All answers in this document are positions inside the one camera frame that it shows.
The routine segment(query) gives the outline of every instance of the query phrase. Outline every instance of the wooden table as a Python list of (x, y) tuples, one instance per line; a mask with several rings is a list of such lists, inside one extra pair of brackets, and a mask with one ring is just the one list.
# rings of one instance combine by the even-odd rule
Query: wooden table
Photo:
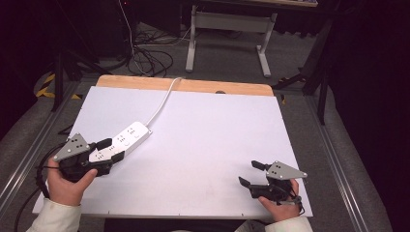
[[(167, 90), (172, 78), (155, 78), (142, 76), (102, 75), (97, 82), (99, 87), (116, 87), (131, 89)], [(234, 83), (207, 80), (182, 79), (175, 83), (174, 91), (225, 94), (272, 96), (271, 86), (265, 84)]]

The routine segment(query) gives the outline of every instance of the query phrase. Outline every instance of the gray carpet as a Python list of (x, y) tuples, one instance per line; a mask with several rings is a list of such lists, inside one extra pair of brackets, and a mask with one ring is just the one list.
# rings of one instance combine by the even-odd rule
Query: gray carpet
[[(281, 77), (298, 73), (308, 56), (314, 38), (300, 39), (294, 35), (279, 35), (274, 33), (266, 51), (268, 62), (273, 74), (272, 78), (264, 78), (255, 52), (255, 46), (263, 39), (262, 35), (244, 33), (237, 39), (229, 39), (221, 33), (203, 32), (197, 37), (197, 51), (192, 73), (185, 72), (188, 52), (188, 42), (182, 41), (174, 46), (156, 46), (155, 49), (169, 52), (174, 65), (168, 70), (167, 76), (185, 76), (188, 79), (221, 80), (232, 82), (275, 84)], [(102, 65), (113, 61), (103, 61)], [(115, 74), (131, 75), (127, 68), (113, 71)], [(76, 88), (77, 94), (86, 95), (90, 86), (95, 84), (94, 74), (86, 74)], [(327, 147), (323, 142), (316, 118), (311, 113), (304, 97), (299, 91), (301, 83), (296, 83), (285, 90), (276, 91), (276, 95), (284, 94), (285, 104), (280, 103), (280, 109), (287, 127), (296, 159), (300, 168), (308, 173), (307, 194), (314, 217), (309, 219), (314, 231), (355, 231), (354, 223), (348, 208), (340, 193), (339, 185), (327, 155)], [(72, 124), (83, 103), (83, 100), (69, 100), (60, 114), (55, 127), (44, 143), (40, 154), (56, 144), (65, 141), (67, 136), (57, 132)], [(39, 98), (38, 102), (20, 119), (7, 136), (0, 142), (0, 185), (5, 187), (19, 165), (19, 161), (29, 150), (39, 133), (49, 110), (52, 99)], [(332, 94), (325, 116), (324, 128), (334, 145), (340, 164), (366, 222), (366, 231), (391, 231), (384, 206), (382, 205), (366, 170), (352, 145), (343, 124), (338, 118)], [(35, 171), (31, 170), (19, 188), (11, 205), (0, 220), (0, 231), (13, 231), (14, 220), (23, 201), (36, 188)], [(31, 214), (34, 205), (32, 200), (25, 208), (19, 231), (26, 230), (36, 216)], [(103, 231), (103, 218), (83, 217), (80, 231)]]

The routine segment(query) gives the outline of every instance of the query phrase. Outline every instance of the power outlet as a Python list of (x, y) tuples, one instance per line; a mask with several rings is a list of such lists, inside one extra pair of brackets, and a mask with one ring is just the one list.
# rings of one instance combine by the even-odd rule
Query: power outlet
[(96, 150), (90, 154), (89, 161), (111, 160), (111, 157), (123, 151), (125, 151), (125, 156), (127, 156), (142, 144), (151, 133), (143, 124), (134, 122), (112, 138), (111, 146), (99, 151)]

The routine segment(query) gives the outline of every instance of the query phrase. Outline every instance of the table leg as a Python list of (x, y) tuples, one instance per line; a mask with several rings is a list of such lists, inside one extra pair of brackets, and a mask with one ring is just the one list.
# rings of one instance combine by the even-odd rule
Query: table leg
[(63, 66), (63, 54), (59, 52), (55, 57), (55, 78), (54, 78), (54, 105), (52, 106), (51, 111), (55, 112), (60, 106), (61, 102), (63, 102), (63, 74), (64, 74), (64, 66)]
[(275, 21), (278, 14), (272, 14), (271, 19), (268, 22), (266, 28), (265, 38), (262, 45), (256, 47), (257, 54), (259, 56), (260, 65), (262, 67), (263, 75), (265, 77), (271, 77), (271, 71), (269, 70), (268, 61), (266, 60), (265, 50), (268, 46), (269, 39), (271, 39), (272, 31), (274, 30)]
[(325, 125), (325, 105), (328, 94), (329, 77), (328, 73), (323, 74), (322, 83), (320, 85), (319, 104), (317, 105), (317, 117), (322, 125)]
[(193, 71), (193, 60), (195, 58), (195, 20), (196, 20), (196, 6), (192, 6), (191, 16), (190, 16), (190, 46), (188, 48), (187, 65), (185, 70), (188, 73)]

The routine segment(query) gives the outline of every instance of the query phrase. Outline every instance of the human hand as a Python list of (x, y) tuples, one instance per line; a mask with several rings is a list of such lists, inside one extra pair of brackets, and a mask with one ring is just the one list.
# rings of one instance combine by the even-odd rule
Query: human hand
[[(292, 184), (292, 189), (296, 195), (299, 195), (299, 184), (294, 179), (290, 180)], [(259, 202), (265, 207), (266, 210), (271, 213), (272, 217), (274, 218), (275, 222), (279, 222), (286, 219), (291, 219), (299, 216), (299, 212), (301, 209), (299, 208), (299, 204), (296, 205), (277, 205), (275, 202), (270, 201), (269, 199), (259, 196)]]
[(97, 169), (88, 171), (77, 183), (72, 183), (63, 178), (59, 164), (52, 158), (48, 159), (48, 190), (50, 193), (50, 200), (56, 203), (67, 206), (79, 206), (82, 194), (93, 182), (97, 176)]

